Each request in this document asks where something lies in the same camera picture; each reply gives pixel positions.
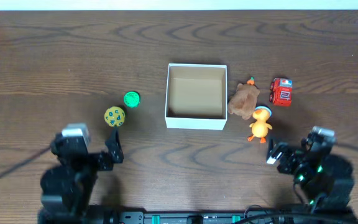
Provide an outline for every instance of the blue hat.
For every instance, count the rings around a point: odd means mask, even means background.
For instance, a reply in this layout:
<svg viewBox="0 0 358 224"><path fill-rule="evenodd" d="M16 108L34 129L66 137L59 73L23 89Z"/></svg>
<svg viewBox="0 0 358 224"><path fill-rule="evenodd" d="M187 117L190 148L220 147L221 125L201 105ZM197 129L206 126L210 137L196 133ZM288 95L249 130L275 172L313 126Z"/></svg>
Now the blue hat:
<svg viewBox="0 0 358 224"><path fill-rule="evenodd" d="M255 108L255 110L259 110L259 109L265 109L268 111L268 113L270 114L270 116L272 116L272 111L267 107L267 106L257 106Z"/></svg>

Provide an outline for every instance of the stuffed animal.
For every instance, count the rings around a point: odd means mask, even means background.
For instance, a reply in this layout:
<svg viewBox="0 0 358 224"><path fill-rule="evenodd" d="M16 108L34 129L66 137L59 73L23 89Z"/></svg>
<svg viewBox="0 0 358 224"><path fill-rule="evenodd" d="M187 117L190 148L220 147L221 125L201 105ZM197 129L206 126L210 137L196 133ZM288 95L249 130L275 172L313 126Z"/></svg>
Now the stuffed animal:
<svg viewBox="0 0 358 224"><path fill-rule="evenodd" d="M230 114L234 113L242 116L242 119L249 119L251 117L260 93L254 84L254 78L248 80L247 84L238 84L236 94L234 94L227 105L227 110Z"/></svg>
<svg viewBox="0 0 358 224"><path fill-rule="evenodd" d="M254 137L260 138L260 143L265 143L265 136L267 135L269 129L273 127L266 123L268 118L272 115L272 111L266 106L258 106L255 108L252 117L256 119L256 122L249 125L252 131L252 135L248 137L248 141L253 140Z"/></svg>

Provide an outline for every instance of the white backdrop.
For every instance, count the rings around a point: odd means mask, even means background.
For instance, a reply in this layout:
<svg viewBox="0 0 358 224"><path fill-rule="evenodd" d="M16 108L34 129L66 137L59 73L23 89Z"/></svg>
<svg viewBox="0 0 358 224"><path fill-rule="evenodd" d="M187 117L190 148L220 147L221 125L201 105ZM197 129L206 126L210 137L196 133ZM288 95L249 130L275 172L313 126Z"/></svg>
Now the white backdrop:
<svg viewBox="0 0 358 224"><path fill-rule="evenodd" d="M0 0L0 10L358 9L358 0Z"/></svg>

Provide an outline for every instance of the brown plush toy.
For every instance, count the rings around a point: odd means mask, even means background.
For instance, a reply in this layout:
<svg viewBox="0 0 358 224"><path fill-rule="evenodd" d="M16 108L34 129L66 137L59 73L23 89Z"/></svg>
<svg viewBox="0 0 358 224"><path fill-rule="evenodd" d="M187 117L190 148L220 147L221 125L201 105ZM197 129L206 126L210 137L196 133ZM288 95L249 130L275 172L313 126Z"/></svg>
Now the brown plush toy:
<svg viewBox="0 0 358 224"><path fill-rule="evenodd" d="M230 114L242 116L242 119L249 119L252 116L260 93L254 84L254 78L248 80L247 84L238 84L236 93L227 105Z"/></svg>

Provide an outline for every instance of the duck's head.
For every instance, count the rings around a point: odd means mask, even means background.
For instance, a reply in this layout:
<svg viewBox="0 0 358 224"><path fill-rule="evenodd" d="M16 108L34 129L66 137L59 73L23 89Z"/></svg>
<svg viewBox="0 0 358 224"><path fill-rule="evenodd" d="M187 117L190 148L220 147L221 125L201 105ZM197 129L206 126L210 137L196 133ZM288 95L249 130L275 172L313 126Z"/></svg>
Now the duck's head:
<svg viewBox="0 0 358 224"><path fill-rule="evenodd" d="M272 111L266 106L257 106L255 108L254 113L252 114L252 117L257 120L267 121L271 115L272 115Z"/></svg>

